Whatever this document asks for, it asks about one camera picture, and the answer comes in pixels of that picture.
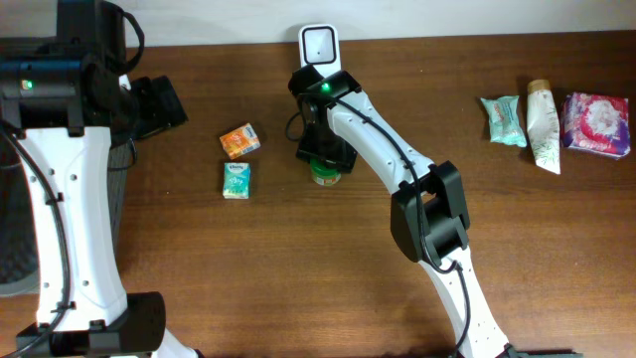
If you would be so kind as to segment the white barcode scanner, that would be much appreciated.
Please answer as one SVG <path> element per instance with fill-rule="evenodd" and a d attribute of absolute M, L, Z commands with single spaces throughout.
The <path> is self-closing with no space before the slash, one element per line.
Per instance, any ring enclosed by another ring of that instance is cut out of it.
<path fill-rule="evenodd" d="M 303 26 L 298 32 L 300 65 L 311 65 L 327 78 L 342 70 L 337 29 L 329 24 Z"/>

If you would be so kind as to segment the teal snack pouch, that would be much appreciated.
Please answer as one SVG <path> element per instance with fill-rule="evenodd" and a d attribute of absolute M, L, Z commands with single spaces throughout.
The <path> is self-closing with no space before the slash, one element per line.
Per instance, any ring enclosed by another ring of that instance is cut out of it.
<path fill-rule="evenodd" d="M 501 96 L 496 99 L 481 98 L 488 113 L 490 141 L 525 148 L 528 143 L 520 125 L 517 95 Z"/>

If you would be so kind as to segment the white cream tube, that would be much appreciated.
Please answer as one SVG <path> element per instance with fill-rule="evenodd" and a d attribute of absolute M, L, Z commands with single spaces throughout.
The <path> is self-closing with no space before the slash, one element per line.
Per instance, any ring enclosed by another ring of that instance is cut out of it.
<path fill-rule="evenodd" d="M 550 82 L 534 80 L 527 89 L 527 132 L 536 165 L 559 175 L 559 120 Z"/>

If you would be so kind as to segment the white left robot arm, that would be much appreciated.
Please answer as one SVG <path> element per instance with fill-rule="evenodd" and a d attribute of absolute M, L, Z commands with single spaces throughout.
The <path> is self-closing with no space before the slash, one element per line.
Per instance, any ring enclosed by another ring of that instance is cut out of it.
<path fill-rule="evenodd" d="M 1 62 L 1 132 L 25 170 L 40 269 L 36 320 L 18 357 L 193 357 L 156 291 L 129 293 L 115 260 L 108 156 L 183 124 L 166 77 L 130 81 L 134 16 L 108 1 L 62 1 L 52 43 Z"/>

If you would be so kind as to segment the green lid jar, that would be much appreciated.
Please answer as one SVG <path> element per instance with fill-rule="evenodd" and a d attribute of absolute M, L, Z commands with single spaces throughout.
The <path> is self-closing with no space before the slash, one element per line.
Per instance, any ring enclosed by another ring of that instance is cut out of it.
<path fill-rule="evenodd" d="M 341 173 L 332 168 L 327 168 L 319 161 L 311 160 L 310 169 L 312 180 L 321 186 L 333 186 L 341 179 Z"/>

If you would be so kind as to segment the orange Kleenex tissue pack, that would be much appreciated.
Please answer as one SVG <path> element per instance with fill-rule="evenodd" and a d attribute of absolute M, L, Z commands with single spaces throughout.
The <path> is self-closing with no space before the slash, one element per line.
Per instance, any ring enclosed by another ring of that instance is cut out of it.
<path fill-rule="evenodd" d="M 222 135 L 220 143 L 230 159 L 236 159 L 260 147 L 259 138 L 250 123 Z"/>

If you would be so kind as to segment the teal Kleenex tissue pack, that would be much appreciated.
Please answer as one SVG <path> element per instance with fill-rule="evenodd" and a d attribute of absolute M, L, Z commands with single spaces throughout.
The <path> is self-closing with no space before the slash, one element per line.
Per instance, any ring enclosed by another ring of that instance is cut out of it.
<path fill-rule="evenodd" d="M 229 162 L 224 165 L 223 196 L 225 199 L 248 199 L 250 166 L 248 163 Z"/>

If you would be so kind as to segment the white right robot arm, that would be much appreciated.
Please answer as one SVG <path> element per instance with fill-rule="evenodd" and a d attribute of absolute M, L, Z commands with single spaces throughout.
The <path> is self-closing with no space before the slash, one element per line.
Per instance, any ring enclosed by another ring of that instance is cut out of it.
<path fill-rule="evenodd" d="M 449 161 L 414 150 L 381 117 L 347 72 L 295 71 L 288 89 L 303 121 L 297 158 L 349 173 L 358 158 L 391 196 L 390 227 L 406 258 L 430 277 L 455 335 L 453 357 L 520 357 L 497 324 L 476 277 L 462 179 Z"/>

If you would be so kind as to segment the grey plastic basket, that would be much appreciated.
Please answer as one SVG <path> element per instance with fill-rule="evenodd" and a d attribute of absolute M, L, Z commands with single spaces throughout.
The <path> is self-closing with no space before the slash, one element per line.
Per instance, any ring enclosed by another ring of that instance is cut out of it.
<path fill-rule="evenodd" d="M 130 149 L 110 152 L 108 167 L 123 167 Z M 117 251 L 127 171 L 108 172 L 107 192 L 113 248 Z M 40 274 L 32 207 L 18 154 L 1 137 L 1 297 L 39 292 Z"/>

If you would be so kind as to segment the red purple package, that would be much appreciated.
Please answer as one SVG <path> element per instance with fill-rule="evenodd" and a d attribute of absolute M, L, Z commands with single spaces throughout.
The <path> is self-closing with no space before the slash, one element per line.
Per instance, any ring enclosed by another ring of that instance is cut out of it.
<path fill-rule="evenodd" d="M 603 94 L 570 93 L 560 115 L 564 148 L 620 159 L 631 151 L 629 100 Z"/>

